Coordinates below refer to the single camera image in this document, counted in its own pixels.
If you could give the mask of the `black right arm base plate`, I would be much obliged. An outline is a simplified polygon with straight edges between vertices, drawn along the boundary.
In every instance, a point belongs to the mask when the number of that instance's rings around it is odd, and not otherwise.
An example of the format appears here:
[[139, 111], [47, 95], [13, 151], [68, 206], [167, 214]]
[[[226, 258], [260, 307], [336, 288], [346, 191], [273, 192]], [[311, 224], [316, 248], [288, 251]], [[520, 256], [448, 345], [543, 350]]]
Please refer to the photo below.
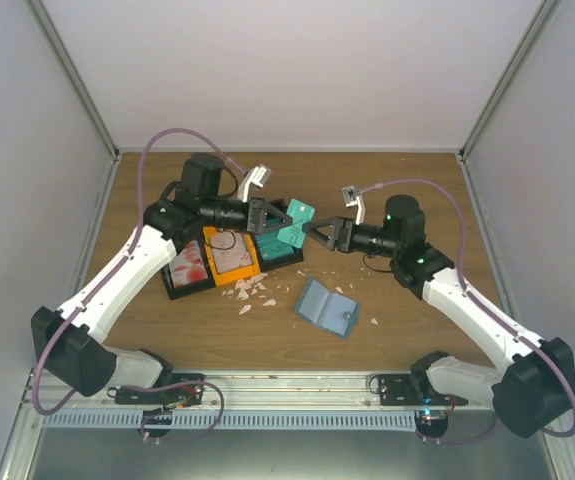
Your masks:
[[366, 381], [367, 389], [389, 407], [460, 407], [469, 402], [458, 396], [443, 395], [433, 390], [419, 391], [410, 373], [376, 373]]

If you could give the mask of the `teal credit card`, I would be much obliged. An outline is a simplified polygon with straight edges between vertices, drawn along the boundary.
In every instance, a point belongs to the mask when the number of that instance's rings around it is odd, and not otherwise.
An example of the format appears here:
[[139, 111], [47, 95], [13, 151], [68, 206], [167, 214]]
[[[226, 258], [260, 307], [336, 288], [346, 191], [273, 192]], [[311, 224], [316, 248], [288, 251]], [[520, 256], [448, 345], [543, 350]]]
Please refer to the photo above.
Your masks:
[[296, 249], [301, 249], [306, 237], [303, 226], [313, 219], [315, 212], [316, 209], [313, 206], [298, 199], [292, 199], [287, 208], [287, 215], [291, 217], [292, 224], [280, 229], [277, 239]]

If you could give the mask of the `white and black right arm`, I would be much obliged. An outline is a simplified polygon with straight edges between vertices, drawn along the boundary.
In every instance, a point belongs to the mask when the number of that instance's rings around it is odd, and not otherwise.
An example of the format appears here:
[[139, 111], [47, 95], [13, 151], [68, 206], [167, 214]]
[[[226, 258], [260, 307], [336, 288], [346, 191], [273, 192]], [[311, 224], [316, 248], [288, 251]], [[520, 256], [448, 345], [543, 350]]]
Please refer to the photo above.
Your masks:
[[435, 308], [487, 356], [488, 367], [444, 352], [411, 367], [411, 396], [431, 405], [445, 395], [490, 408], [513, 434], [538, 431], [558, 438], [575, 435], [575, 365], [571, 347], [545, 340], [521, 326], [469, 283], [460, 265], [426, 239], [426, 217], [412, 196], [395, 195], [380, 226], [346, 217], [304, 225], [304, 232], [330, 251], [389, 259], [400, 286]]

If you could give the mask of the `black three-compartment card tray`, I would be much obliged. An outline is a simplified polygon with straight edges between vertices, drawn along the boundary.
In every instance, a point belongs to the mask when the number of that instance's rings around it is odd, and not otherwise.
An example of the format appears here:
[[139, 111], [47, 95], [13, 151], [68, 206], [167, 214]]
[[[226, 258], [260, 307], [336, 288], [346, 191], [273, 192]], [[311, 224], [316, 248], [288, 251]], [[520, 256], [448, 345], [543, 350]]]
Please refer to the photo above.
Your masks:
[[286, 213], [282, 199], [203, 203], [199, 214], [206, 223], [198, 236], [161, 270], [168, 297], [177, 300], [302, 262], [302, 249], [278, 239]]

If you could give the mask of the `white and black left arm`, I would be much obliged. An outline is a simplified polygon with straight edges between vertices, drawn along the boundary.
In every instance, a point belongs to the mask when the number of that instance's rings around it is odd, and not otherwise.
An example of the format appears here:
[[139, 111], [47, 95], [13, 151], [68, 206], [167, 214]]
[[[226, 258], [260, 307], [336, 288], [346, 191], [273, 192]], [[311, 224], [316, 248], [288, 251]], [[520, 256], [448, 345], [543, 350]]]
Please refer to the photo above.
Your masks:
[[39, 308], [31, 318], [38, 374], [49, 372], [74, 392], [90, 397], [106, 387], [137, 387], [152, 404], [170, 398], [172, 378], [162, 359], [145, 351], [111, 349], [105, 341], [121, 313], [148, 281], [199, 240], [207, 227], [266, 234], [291, 225], [291, 218], [254, 197], [271, 175], [260, 164], [236, 190], [220, 194], [228, 168], [211, 154], [194, 154], [179, 180], [145, 207], [126, 243], [108, 264], [60, 307]]

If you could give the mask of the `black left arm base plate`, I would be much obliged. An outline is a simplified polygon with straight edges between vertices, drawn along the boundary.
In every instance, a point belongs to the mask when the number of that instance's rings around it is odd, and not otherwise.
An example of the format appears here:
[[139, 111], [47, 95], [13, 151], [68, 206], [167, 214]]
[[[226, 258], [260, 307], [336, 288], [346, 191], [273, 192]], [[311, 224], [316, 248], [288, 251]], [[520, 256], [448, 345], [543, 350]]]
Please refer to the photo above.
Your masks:
[[189, 407], [202, 402], [205, 376], [172, 372], [146, 391], [133, 387], [111, 387], [107, 396], [118, 405], [151, 405], [165, 408]]

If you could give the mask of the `blue leather card holder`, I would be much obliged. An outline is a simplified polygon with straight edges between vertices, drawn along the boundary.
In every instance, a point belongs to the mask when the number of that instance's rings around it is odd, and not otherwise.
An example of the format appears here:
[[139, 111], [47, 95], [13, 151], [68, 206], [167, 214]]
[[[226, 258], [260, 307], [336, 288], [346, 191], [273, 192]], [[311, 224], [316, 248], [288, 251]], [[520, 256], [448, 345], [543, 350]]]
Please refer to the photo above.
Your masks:
[[327, 289], [310, 278], [300, 295], [295, 312], [311, 325], [347, 338], [359, 320], [360, 305], [341, 293]]

